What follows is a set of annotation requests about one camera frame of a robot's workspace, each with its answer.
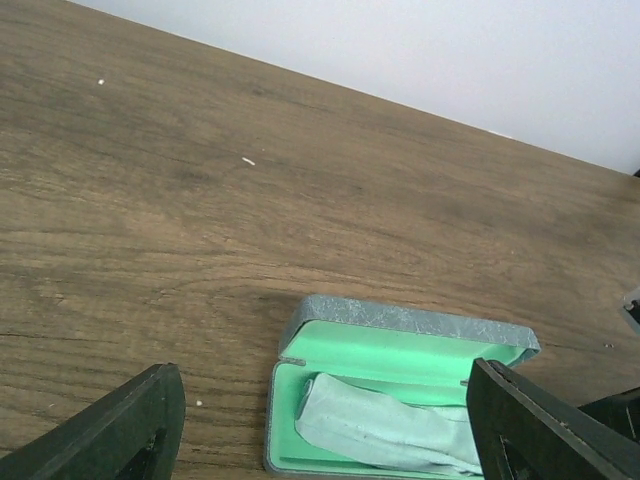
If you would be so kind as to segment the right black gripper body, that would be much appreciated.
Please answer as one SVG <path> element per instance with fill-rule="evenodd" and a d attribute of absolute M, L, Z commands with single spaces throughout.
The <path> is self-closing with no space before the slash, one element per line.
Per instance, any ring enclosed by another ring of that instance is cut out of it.
<path fill-rule="evenodd" d="M 590 402 L 579 409 L 611 430 L 639 442 L 639 387 Z"/>

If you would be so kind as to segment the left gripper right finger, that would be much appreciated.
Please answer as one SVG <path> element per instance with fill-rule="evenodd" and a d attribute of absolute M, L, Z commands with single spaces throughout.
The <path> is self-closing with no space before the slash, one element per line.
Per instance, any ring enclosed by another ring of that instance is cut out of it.
<path fill-rule="evenodd" d="M 473 362 L 466 402 L 486 479 L 639 477 L 639 442 L 498 361 Z"/>

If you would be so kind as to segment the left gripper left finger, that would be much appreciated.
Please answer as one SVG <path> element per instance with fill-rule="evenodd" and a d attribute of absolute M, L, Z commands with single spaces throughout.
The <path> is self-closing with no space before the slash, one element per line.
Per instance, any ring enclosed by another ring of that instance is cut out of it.
<path fill-rule="evenodd" d="M 179 367 L 156 364 L 1 459 L 3 479 L 169 479 L 186 400 Z"/>

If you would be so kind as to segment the light blue cleaning cloth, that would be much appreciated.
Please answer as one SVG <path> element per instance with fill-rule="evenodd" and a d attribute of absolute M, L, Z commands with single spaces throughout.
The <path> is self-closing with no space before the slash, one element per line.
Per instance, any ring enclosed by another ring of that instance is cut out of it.
<path fill-rule="evenodd" d="M 322 373 L 307 382 L 294 427 L 314 447 L 377 468 L 482 473 L 464 407 L 410 406 Z"/>

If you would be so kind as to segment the teal glasses case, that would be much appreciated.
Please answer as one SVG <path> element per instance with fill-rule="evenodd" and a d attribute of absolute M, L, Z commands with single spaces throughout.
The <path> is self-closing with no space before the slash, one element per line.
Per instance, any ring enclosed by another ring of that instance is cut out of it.
<path fill-rule="evenodd" d="M 418 407 L 466 407 L 476 359 L 509 367 L 540 349 L 528 327 L 364 300 L 304 298 L 279 344 L 268 397 L 265 467 L 323 479 L 478 479 L 387 470 L 317 448 L 295 430 L 307 382 L 328 374 Z"/>

